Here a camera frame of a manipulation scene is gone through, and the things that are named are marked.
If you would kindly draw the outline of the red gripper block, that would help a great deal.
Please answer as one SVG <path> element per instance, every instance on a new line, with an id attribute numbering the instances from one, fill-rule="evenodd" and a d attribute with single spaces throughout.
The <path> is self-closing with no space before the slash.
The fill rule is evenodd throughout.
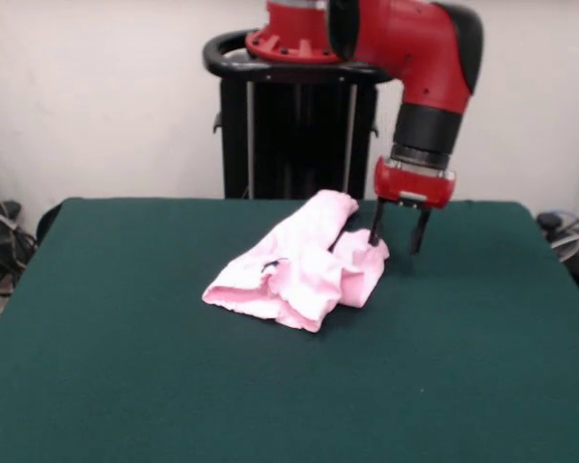
<path id="1" fill-rule="evenodd" d="M 445 207 L 455 191 L 456 176 L 453 171 L 442 171 L 380 157 L 374 170 L 373 186 L 375 206 L 369 244 L 380 241 L 381 224 L 387 202 L 418 204 L 431 208 Z M 422 246 L 430 208 L 422 208 L 410 236 L 409 253 L 417 255 Z"/>

